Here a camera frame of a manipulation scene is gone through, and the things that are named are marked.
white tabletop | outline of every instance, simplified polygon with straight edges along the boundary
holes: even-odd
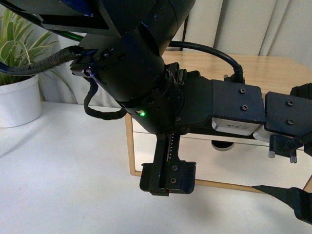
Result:
[[[0,129],[1,234],[312,232],[269,195],[205,186],[190,195],[143,192],[129,173],[124,119],[43,105],[37,120]]]

potted plant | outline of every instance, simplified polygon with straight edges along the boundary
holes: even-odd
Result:
[[[0,62],[8,66],[22,66],[38,62],[47,54],[51,41],[47,32],[32,41],[32,24],[6,9],[1,19]],[[75,98],[68,83],[56,72]],[[0,72],[0,127],[15,127],[26,124],[41,114],[38,76],[18,77]]]

screw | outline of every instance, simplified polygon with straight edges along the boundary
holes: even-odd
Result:
[[[297,156],[291,156],[291,163],[297,163]]]
[[[103,59],[107,59],[108,57],[110,57],[112,54],[108,51],[108,50],[105,50],[102,52],[101,56]]]
[[[90,68],[84,69],[83,73],[88,77],[92,76],[92,71]]]
[[[242,111],[247,111],[248,110],[248,106],[243,105],[243,106],[241,106],[241,109],[242,109]]]
[[[269,151],[269,157],[270,157],[270,158],[274,158],[274,157],[275,157],[275,152],[272,151],[272,150],[270,150],[270,151]]]

cable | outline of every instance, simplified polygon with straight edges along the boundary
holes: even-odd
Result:
[[[95,82],[93,78],[84,77],[84,79],[90,83],[90,90],[83,102],[84,111],[86,112],[87,115],[95,118],[100,118],[103,120],[112,120],[112,119],[120,119],[127,114],[127,111],[125,109],[120,109],[119,111],[116,112],[101,112],[90,108],[88,105],[92,97],[98,91],[98,84]]]
[[[47,57],[46,59],[25,66],[9,67],[0,62],[0,72],[12,75],[12,76],[31,76],[47,70],[50,70],[63,63],[72,61],[78,57],[89,55],[96,50],[85,50],[80,46],[69,46],[57,53]]]
[[[312,142],[312,133],[307,133],[303,136],[296,136],[292,139],[289,139],[286,142],[286,145],[289,149],[298,149],[310,142]]]
[[[233,67],[234,76],[235,76],[234,82],[242,83],[244,80],[242,66],[239,65],[238,62],[236,62],[235,59],[233,59],[231,56],[223,53],[222,51],[216,50],[210,46],[200,45],[200,44],[186,42],[186,41],[171,41],[169,46],[199,50],[199,51],[217,56],[218,58],[226,61],[228,64],[230,64]]]
[[[41,25],[41,20],[38,17],[15,9],[14,7],[12,7],[12,4],[10,4],[9,2],[5,0],[0,0],[0,4],[8,8],[10,11],[14,12],[15,14],[25,18],[29,22],[39,26],[40,28],[46,29]],[[78,41],[78,42],[80,42],[83,39],[83,36],[80,36],[78,34],[71,33],[71,32],[65,32],[65,31],[59,31],[59,30],[48,30],[48,31],[55,33],[57,35],[60,35],[62,37],[65,37],[67,39],[71,39],[71,40]]]

white flower pot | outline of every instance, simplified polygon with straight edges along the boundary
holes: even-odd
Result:
[[[38,76],[0,86],[0,128],[29,123],[41,112]]]

